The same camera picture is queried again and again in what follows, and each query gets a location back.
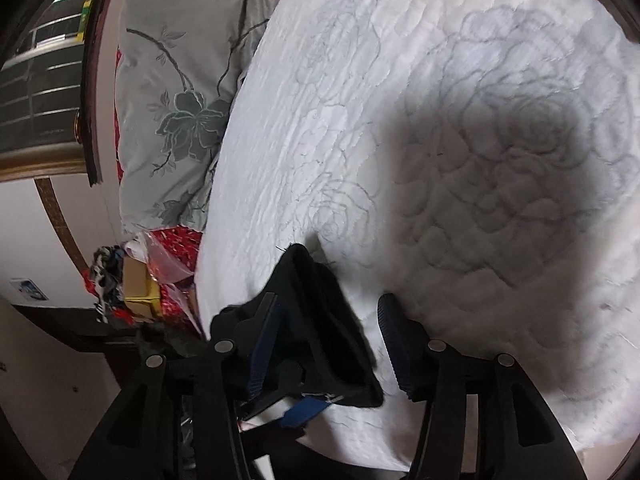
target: fabric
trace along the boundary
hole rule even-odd
[[[202,230],[228,113],[279,0],[125,0],[116,74],[123,229]]]
[[[196,287],[206,325],[279,248],[324,254],[386,397],[329,407],[315,450],[395,470],[414,455],[424,408],[398,389],[383,292],[466,354],[513,354],[576,449],[638,434],[639,48],[596,0],[280,1]]]
[[[324,412],[331,404],[315,397],[305,397],[289,408],[280,421],[283,428],[302,428],[310,420]]]
[[[116,67],[120,62],[122,54],[118,49],[116,53]],[[122,180],[124,172],[120,161],[117,156],[117,149],[120,142],[120,126],[118,124],[118,115],[114,107],[114,132],[116,143],[116,164],[118,170],[118,181]],[[173,256],[176,256],[184,264],[186,264],[191,270],[195,268],[196,258],[198,255],[198,247],[200,245],[201,233],[193,231],[183,226],[175,228],[166,228],[153,231],[154,236],[158,241],[167,249]],[[178,326],[189,326],[186,316],[180,309],[180,306],[175,303],[169,296],[166,290],[162,290],[161,286],[161,307],[162,316],[165,321],[176,324]]]
[[[120,49],[116,50],[116,69],[115,72],[118,71],[118,65],[120,64],[120,59],[122,58],[122,53]],[[122,181],[122,176],[124,172],[122,171],[122,165],[120,164],[120,157],[118,156],[118,146],[120,145],[120,124],[118,124],[118,113],[116,111],[115,105],[115,95],[113,96],[113,133],[115,136],[116,142],[116,171],[118,172],[118,183]]]
[[[119,246],[99,247],[88,273],[82,275],[87,292],[98,298],[94,304],[98,320],[114,328],[128,328],[135,323],[122,291],[124,255]]]
[[[282,381],[291,386],[294,380],[289,394],[328,403],[360,408],[382,404],[382,389],[371,368],[366,341],[335,277],[300,244],[281,253],[263,290],[254,298],[241,306],[229,306],[211,321],[212,337],[227,338],[239,322],[260,316],[257,313],[267,294],[273,294],[274,301],[247,356],[243,386],[252,402],[239,407],[247,410],[243,418],[271,406]],[[292,361],[300,377],[283,377],[284,370],[294,373],[285,364]]]

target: wall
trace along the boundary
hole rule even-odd
[[[633,443],[634,440],[625,440],[613,446],[594,447],[578,453],[587,480],[607,480]]]
[[[90,308],[95,298],[66,254],[33,180],[0,184],[0,296],[13,304]],[[29,278],[49,298],[25,299],[10,285]]]
[[[107,185],[89,187],[85,174],[52,176],[51,185],[66,225],[88,265],[98,247],[123,241],[120,216],[112,222],[109,212],[106,195],[111,189]]]
[[[118,393],[103,355],[75,352],[0,300],[0,362],[15,434],[49,480],[66,479]]]

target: gray flower print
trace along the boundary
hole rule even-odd
[[[626,85],[540,11],[473,12],[428,51],[404,105],[439,201],[430,264],[517,285],[619,204],[639,175]]]
[[[167,114],[156,131],[164,136],[162,152],[176,162],[187,156],[204,161],[222,142],[229,103],[217,99],[207,106],[200,92],[187,90],[176,94],[174,104],[177,111]]]
[[[296,80],[313,87],[321,103],[343,104],[380,55],[371,23],[377,5],[378,0],[331,0],[309,24]],[[344,67],[338,77],[336,66]]]
[[[192,193],[185,191],[178,200],[165,200],[164,202],[155,203],[150,213],[161,219],[163,226],[176,226],[179,224],[180,215],[188,206],[192,196]]]

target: yellow object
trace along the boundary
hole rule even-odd
[[[80,15],[80,25],[78,27],[78,34],[76,34],[77,41],[84,41],[84,30],[86,28],[86,20],[89,19],[89,10],[91,9],[92,0],[87,0],[82,5],[82,14]]]
[[[124,303],[134,314],[149,319],[162,317],[160,285],[151,277],[146,264],[129,256],[124,257],[122,293]]]

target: gray pillow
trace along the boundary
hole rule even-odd
[[[126,232],[202,231],[233,98],[279,0],[125,0],[116,72]]]

